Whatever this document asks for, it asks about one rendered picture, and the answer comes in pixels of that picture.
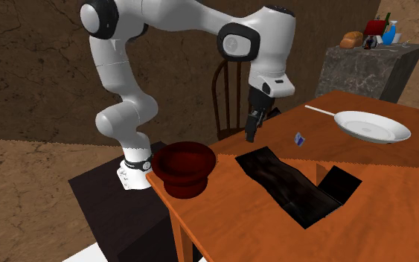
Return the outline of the black bent flat slab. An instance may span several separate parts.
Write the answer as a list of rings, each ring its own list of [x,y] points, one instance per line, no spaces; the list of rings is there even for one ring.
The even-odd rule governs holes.
[[[362,183],[347,171],[332,166],[323,180],[314,185],[268,147],[237,156],[235,160],[303,229],[343,206]]]

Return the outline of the orange wooden table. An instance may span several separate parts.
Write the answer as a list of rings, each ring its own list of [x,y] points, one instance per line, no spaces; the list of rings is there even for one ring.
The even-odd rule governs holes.
[[[305,105],[383,115],[412,135],[368,143]],[[341,208],[303,229],[236,162],[261,147],[312,182],[338,166],[362,183]],[[199,196],[173,198],[160,178],[147,177],[169,209],[179,262],[190,262],[193,248],[207,262],[419,262],[419,109],[334,91],[266,121],[253,143],[233,135],[212,148],[217,166]]]

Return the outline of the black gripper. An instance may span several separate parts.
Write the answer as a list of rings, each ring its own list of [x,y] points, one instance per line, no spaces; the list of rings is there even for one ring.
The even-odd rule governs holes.
[[[253,86],[249,87],[249,114],[245,125],[245,140],[253,142],[258,127],[262,126],[264,115],[267,119],[281,114],[278,107],[272,109],[272,98]]]

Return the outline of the white frying pan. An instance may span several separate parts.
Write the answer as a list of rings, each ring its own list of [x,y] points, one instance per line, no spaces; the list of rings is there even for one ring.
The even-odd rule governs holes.
[[[337,126],[354,138],[375,144],[393,144],[409,139],[411,131],[403,124],[370,112],[341,111],[332,113],[313,106],[306,108],[333,116]]]

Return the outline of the dark red bowl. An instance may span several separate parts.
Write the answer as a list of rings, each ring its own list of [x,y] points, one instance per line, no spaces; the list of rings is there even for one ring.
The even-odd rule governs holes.
[[[151,166],[169,195],[190,199],[206,189],[208,176],[216,163],[217,157],[208,146],[181,141],[160,149],[154,155]]]

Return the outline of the dark robot stand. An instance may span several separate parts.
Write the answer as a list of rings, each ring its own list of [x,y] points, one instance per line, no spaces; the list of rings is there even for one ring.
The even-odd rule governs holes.
[[[123,159],[68,181],[96,243],[63,262],[178,262],[167,207],[152,188],[123,188]]]

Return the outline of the grey marble counter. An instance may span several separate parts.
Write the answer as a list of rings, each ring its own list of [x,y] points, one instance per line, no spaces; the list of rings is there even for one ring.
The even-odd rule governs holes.
[[[418,60],[419,44],[400,43],[395,21],[371,20],[327,49],[316,97],[339,90],[396,103]]]

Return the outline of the dark wooden chair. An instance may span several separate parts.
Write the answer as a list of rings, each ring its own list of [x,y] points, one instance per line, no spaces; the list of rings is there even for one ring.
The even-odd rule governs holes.
[[[217,66],[211,81],[215,128],[219,141],[233,135],[246,141],[245,125],[250,105],[248,101],[249,88],[245,94],[242,93],[242,70],[241,62],[230,62],[224,59]],[[275,99],[272,98],[272,109],[275,108],[274,103]],[[267,114],[264,115],[263,122],[268,120]]]

